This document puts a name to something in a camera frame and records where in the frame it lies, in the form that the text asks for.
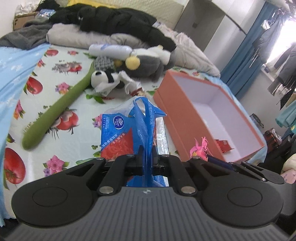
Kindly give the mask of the pink toy trinket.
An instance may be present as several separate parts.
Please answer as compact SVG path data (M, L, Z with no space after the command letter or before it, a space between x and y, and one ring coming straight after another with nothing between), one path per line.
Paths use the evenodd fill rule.
M208 161L208 141L206 137L202 137L202 142L199 144L197 139L195 139L195 145L190 149L191 158L200 158L204 161Z

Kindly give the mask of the panda plush toy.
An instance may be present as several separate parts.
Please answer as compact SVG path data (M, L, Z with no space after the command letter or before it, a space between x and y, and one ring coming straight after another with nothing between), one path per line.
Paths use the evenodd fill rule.
M142 87L140 82L134 81L125 71L111 73L109 70L96 70L92 73L91 86L103 97L107 97L114 89L123 89L129 95Z

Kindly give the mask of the fruit-print bed sheet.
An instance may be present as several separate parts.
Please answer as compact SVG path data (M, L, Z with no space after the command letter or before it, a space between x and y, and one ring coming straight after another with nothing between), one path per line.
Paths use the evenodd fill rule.
M100 156L98 116L129 99L123 90L95 97L91 89L57 118L35 149L22 148L23 134L88 72L93 59L85 49L50 45L30 74L17 102L6 137L6 195L22 185Z

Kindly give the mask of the orange cardboard box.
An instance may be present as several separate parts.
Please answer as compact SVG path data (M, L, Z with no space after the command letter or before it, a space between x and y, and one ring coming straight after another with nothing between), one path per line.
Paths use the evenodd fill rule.
M153 95L166 113L164 123L180 159L190 158L190 149L202 137L212 156L225 162L242 162L262 153L265 143L249 115L219 85L185 73L167 71ZM233 148L222 153L215 139L227 140Z

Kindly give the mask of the red packet in box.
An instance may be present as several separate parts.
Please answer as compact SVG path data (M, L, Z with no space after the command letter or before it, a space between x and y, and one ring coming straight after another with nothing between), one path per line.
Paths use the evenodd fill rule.
M227 140L215 139L215 142L222 153L227 153L233 149Z

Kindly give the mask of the grey white penguin plush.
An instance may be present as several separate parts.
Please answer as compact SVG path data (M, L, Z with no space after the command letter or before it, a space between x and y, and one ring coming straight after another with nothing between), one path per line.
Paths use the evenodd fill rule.
M161 45L133 49L125 60L115 60L115 69L125 71L132 78L158 80L161 75L174 67L177 61L175 51L167 51Z

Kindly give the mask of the light grey quilt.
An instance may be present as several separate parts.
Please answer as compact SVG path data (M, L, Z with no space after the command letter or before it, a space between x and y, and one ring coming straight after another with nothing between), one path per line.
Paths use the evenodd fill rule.
M185 33L178 33L163 23L156 23L156 28L175 42L176 66L195 69L211 76L220 77L219 69ZM62 23L53 25L46 34L46 41L53 45L80 49L88 49L91 44L127 45L132 48L149 47L148 44L131 35L113 34L108 36L95 32L87 33L79 30L77 25Z

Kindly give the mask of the white lotion bottle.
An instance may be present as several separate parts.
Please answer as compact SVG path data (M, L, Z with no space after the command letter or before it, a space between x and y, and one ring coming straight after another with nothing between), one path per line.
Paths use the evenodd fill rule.
M95 57L106 56L113 59L125 60L130 56L133 49L126 45L92 44L89 54Z

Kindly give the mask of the blue curtain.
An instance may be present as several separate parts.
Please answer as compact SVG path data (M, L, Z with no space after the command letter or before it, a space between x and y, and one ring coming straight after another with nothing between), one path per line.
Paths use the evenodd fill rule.
M253 84L263 65L259 57L254 58L252 43L263 33L261 24L269 20L278 8L266 2L259 12L239 48L221 72L221 80L237 99L241 99Z

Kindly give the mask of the black jacket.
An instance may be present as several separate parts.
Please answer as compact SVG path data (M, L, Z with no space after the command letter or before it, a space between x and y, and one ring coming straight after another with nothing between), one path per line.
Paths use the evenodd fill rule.
M53 10L54 13L49 18L53 25L73 24L83 32L95 32L108 36L127 34L138 38L149 47L161 45L163 49L170 52L176 49L175 42L156 28L158 20L136 9L94 7L87 4L62 7L56 1L42 1L36 10L38 12Z

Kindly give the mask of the light blue bed sheet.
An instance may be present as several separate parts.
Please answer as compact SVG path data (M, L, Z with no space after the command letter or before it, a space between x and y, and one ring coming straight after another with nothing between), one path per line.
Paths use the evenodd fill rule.
M1 227L4 220L11 218L4 201L4 149L9 134L11 119L21 91L30 74L46 51L49 44L41 44L31 50L1 47Z

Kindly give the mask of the dark grey blanket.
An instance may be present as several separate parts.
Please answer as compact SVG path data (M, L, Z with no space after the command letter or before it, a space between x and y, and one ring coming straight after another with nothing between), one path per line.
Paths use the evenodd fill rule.
M30 50L47 42L46 35L53 24L46 19L28 21L18 30L1 37L1 47Z

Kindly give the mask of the hanging dark clothes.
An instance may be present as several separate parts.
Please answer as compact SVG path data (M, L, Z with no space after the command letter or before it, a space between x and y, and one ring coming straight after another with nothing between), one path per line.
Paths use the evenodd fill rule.
M287 91L280 100L283 108L295 92L295 15L278 9L261 27L263 33L252 43L252 59L260 59L264 71L274 78L267 89L270 94Z

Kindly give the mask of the brown cardboard box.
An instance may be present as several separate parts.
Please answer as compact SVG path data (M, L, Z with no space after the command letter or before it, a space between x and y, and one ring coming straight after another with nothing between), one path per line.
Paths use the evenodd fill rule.
M30 20L33 20L38 12L28 13L24 15L15 15L13 20L13 31L18 30L24 26L24 24Z

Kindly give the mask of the green long-handled massage brush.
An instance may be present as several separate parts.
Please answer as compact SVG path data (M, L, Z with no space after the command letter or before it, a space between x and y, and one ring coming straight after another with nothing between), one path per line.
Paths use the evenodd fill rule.
M40 144L47 130L52 126L56 118L91 85L91 75L95 70L93 61L90 64L88 73L27 128L22 138L22 147L24 150L31 150Z

